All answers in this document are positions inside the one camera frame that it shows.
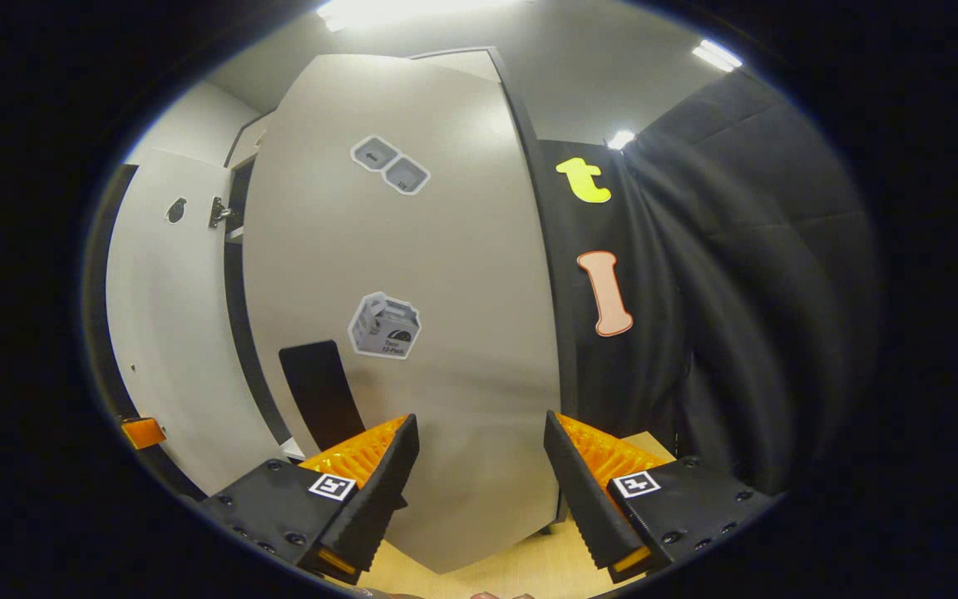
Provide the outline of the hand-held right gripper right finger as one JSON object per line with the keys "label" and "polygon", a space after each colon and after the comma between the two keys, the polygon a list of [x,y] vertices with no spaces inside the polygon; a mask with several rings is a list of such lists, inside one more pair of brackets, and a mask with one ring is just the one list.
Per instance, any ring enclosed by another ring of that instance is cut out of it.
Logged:
{"label": "hand-held right gripper right finger", "polygon": [[548,412],[543,446],[582,541],[615,583],[715,549],[776,502],[702,458],[668,460]]}

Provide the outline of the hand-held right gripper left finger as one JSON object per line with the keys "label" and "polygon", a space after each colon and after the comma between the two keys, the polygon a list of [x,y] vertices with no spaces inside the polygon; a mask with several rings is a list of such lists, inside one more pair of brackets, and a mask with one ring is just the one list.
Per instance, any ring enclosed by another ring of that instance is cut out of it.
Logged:
{"label": "hand-held right gripper left finger", "polygon": [[266,460],[200,509],[285,564],[356,583],[404,507],[419,448],[416,416],[404,414],[298,465]]}

